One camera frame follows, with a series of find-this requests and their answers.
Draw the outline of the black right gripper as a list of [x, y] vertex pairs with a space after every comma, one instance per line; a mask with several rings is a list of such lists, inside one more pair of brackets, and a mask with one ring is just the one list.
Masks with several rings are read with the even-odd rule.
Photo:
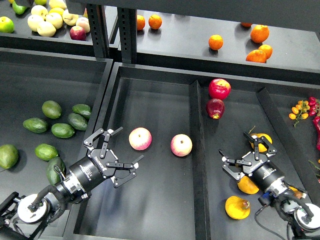
[[231, 159], [219, 149], [222, 170], [236, 181], [246, 175], [264, 193], [283, 193], [285, 176], [268, 158], [277, 153], [271, 137], [266, 133], [244, 132], [243, 135], [250, 142], [253, 153], [247, 153], [242, 159]]

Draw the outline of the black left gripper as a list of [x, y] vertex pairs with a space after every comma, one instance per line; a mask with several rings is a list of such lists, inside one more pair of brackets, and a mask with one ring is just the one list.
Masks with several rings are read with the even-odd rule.
[[[122, 126], [116, 130], [99, 128], [83, 141], [91, 153], [69, 167], [68, 177], [84, 192], [90, 192], [106, 179], [111, 179], [113, 187], [118, 188], [137, 176], [136, 170], [144, 155], [131, 163], [123, 163], [118, 162], [117, 156], [108, 148], [111, 137], [122, 130]], [[95, 149], [94, 142], [99, 139], [102, 139], [100, 149]]]

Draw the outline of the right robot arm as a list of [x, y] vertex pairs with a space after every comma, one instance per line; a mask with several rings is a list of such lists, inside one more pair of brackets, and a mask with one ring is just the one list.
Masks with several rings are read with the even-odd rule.
[[275, 208], [279, 217], [287, 222], [287, 230], [292, 231], [294, 240], [317, 240], [318, 236], [308, 236], [320, 229], [320, 208], [312, 203], [306, 203], [307, 193], [299, 188], [302, 194], [297, 197], [293, 185], [285, 181], [284, 174], [270, 161], [277, 153], [272, 143], [265, 136], [243, 134], [253, 145], [252, 151], [241, 159], [231, 159], [223, 152], [222, 169], [236, 181], [248, 177], [256, 187], [263, 192], [259, 202], [263, 208]]

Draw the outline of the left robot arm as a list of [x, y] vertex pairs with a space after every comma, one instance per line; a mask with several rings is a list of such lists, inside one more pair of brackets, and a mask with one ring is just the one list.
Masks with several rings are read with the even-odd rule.
[[59, 182], [48, 185], [37, 194], [19, 196], [13, 192], [0, 205], [0, 238], [2, 240], [33, 240], [60, 218], [68, 205], [78, 204], [91, 196], [91, 191], [110, 179], [114, 188], [136, 177], [141, 157], [122, 163], [109, 149], [110, 138], [122, 130], [102, 128], [84, 140], [88, 154], [69, 167], [68, 172], [55, 164]]

